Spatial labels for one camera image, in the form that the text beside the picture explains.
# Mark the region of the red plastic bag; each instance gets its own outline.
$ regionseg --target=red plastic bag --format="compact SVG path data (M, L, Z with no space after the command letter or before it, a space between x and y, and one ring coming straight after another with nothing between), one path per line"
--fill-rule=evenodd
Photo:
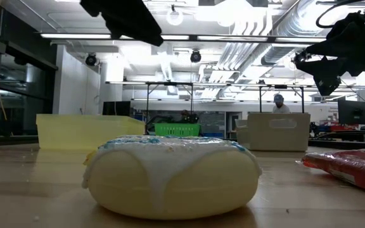
M302 158L302 163L365 189L365 149L310 153Z

